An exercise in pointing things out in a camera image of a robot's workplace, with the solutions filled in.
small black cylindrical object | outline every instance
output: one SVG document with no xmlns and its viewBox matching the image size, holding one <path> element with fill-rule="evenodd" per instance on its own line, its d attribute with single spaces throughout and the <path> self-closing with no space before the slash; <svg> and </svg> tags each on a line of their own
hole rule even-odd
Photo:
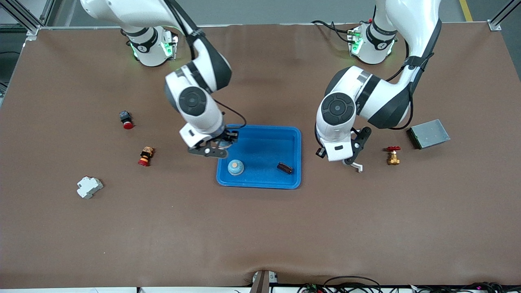
<svg viewBox="0 0 521 293">
<path fill-rule="evenodd" d="M 279 164 L 277 165 L 277 168 L 281 169 L 282 171 L 284 171 L 288 174 L 291 174 L 293 172 L 293 168 L 284 164 L 283 162 L 279 162 Z"/>
</svg>

small toy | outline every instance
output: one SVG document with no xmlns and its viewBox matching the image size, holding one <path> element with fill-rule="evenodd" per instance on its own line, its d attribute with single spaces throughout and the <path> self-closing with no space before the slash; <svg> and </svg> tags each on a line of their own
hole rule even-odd
<svg viewBox="0 0 521 293">
<path fill-rule="evenodd" d="M 283 162 L 279 162 L 279 164 L 277 165 L 277 168 L 281 169 L 282 171 L 284 171 L 288 174 L 291 174 L 293 172 L 293 168 L 284 164 Z"/>
<path fill-rule="evenodd" d="M 401 150 L 402 148 L 399 146 L 389 146 L 387 147 L 387 151 L 389 153 L 389 158 L 387 159 L 387 165 L 398 165 L 400 163 L 400 159 L 398 159 L 396 155 L 396 151 Z"/>
<path fill-rule="evenodd" d="M 124 129 L 132 129 L 134 124 L 132 123 L 132 117 L 127 111 L 119 113 L 119 119 L 123 122 Z"/>
<path fill-rule="evenodd" d="M 228 164 L 228 172 L 233 176 L 242 174 L 244 171 L 244 164 L 239 160 L 231 160 Z"/>
<path fill-rule="evenodd" d="M 89 199 L 96 191 L 103 188 L 103 184 L 99 179 L 85 176 L 78 182 L 78 187 L 78 190 L 76 190 L 78 194 L 84 199 Z"/>
<path fill-rule="evenodd" d="M 154 149 L 150 146 L 145 146 L 145 148 L 141 152 L 141 159 L 139 159 L 138 164 L 145 167 L 150 166 L 148 162 L 152 156 L 154 156 Z"/>
<path fill-rule="evenodd" d="M 451 139 L 439 119 L 413 126 L 407 133 L 415 147 L 420 150 Z"/>
</svg>

brass valve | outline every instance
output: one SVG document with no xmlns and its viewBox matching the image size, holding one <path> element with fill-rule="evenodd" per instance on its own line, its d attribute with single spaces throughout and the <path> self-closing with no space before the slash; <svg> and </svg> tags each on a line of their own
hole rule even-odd
<svg viewBox="0 0 521 293">
<path fill-rule="evenodd" d="M 398 165 L 400 163 L 400 159 L 396 155 L 396 151 L 401 150 L 399 146 L 390 146 L 387 148 L 389 152 L 389 158 L 387 159 L 387 165 Z"/>
</svg>

round grey joint cover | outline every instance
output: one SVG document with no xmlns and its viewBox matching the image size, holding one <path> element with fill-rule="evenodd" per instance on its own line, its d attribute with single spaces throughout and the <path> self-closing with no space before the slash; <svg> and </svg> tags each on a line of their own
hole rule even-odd
<svg viewBox="0 0 521 293">
<path fill-rule="evenodd" d="M 354 113 L 355 104 L 344 93 L 333 93 L 322 103 L 322 118 L 330 125 L 346 123 Z"/>
<path fill-rule="evenodd" d="M 198 87 L 188 87 L 179 95 L 179 107 L 188 115 L 199 116 L 206 109 L 206 94 Z"/>
</svg>

metal frame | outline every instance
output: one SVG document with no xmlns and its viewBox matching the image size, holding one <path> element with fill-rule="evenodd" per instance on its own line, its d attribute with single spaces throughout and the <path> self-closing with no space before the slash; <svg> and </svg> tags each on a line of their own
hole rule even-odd
<svg viewBox="0 0 521 293">
<path fill-rule="evenodd" d="M 27 29 L 27 35 L 38 33 L 38 29 L 43 27 L 43 23 L 36 18 L 27 8 L 25 8 L 18 0 L 0 0 L 2 6 L 16 21 Z"/>
<path fill-rule="evenodd" d="M 510 0 L 510 2 L 501 9 L 496 16 L 492 19 L 487 19 L 489 24 L 489 28 L 491 31 L 500 31 L 501 26 L 499 25 L 503 19 L 505 19 L 514 9 L 516 9 L 519 4 L 521 4 L 521 0 Z"/>
</svg>

